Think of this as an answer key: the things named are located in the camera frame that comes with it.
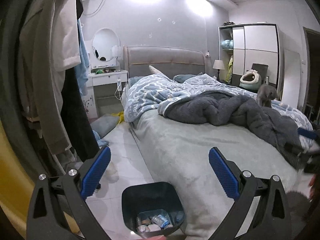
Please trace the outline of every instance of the white tile floor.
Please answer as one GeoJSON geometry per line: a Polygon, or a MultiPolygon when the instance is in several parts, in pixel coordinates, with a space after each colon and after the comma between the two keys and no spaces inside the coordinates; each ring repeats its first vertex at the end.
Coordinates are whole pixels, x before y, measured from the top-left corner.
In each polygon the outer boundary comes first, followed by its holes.
{"type": "Polygon", "coordinates": [[[112,240],[140,239],[123,222],[121,195],[129,186],[154,181],[129,131],[128,123],[117,125],[104,139],[110,142],[111,163],[101,178],[101,189],[87,198],[86,202],[112,240]]]}

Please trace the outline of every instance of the blue gripper pad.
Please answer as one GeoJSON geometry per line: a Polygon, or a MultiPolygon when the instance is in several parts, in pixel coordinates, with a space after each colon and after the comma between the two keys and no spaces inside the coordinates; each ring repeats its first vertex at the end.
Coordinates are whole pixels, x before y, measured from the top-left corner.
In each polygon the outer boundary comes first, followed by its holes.
{"type": "Polygon", "coordinates": [[[236,201],[240,197],[239,182],[224,159],[216,149],[212,148],[209,151],[209,163],[224,192],[229,198],[233,198],[236,201]]]}
{"type": "Polygon", "coordinates": [[[309,130],[303,129],[301,127],[298,128],[298,134],[302,135],[304,137],[307,137],[309,139],[312,139],[312,140],[315,140],[318,136],[314,131],[309,131],[309,130]]]}
{"type": "Polygon", "coordinates": [[[106,147],[100,153],[100,155],[92,164],[87,174],[82,179],[82,187],[81,187],[80,195],[82,196],[83,200],[86,200],[87,197],[93,195],[110,161],[111,161],[111,151],[109,147],[106,147]]]}

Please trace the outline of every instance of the gray cat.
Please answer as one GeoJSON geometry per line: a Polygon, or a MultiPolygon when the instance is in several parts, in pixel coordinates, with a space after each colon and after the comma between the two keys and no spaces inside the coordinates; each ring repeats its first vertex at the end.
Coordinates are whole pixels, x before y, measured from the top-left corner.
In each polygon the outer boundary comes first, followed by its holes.
{"type": "Polygon", "coordinates": [[[259,106],[271,107],[271,100],[277,97],[277,90],[273,86],[263,84],[257,93],[257,103],[259,106]]]}

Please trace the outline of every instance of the white wardrobe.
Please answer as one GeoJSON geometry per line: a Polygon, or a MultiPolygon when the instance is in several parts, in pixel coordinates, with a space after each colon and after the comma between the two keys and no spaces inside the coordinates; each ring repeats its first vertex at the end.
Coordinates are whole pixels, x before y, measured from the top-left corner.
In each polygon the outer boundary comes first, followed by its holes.
{"type": "Polygon", "coordinates": [[[281,83],[282,66],[279,31],[276,24],[254,23],[219,27],[219,58],[228,69],[233,55],[232,84],[239,85],[240,77],[253,63],[268,65],[269,84],[277,89],[281,83]],[[223,49],[221,42],[233,40],[233,49],[223,49]]]}

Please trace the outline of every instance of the door frame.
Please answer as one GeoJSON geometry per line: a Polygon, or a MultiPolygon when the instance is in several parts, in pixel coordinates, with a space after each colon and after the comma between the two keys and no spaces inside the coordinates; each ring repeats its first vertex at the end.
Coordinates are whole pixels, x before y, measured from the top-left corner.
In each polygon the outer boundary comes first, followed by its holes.
{"type": "Polygon", "coordinates": [[[306,93],[304,97],[303,107],[302,107],[302,112],[304,113],[306,109],[308,95],[309,95],[309,81],[310,81],[310,49],[309,49],[308,33],[316,34],[320,36],[320,32],[317,32],[312,29],[308,29],[306,27],[303,27],[303,31],[304,31],[304,37],[306,39],[306,46],[307,46],[307,86],[306,86],[306,93]]]}

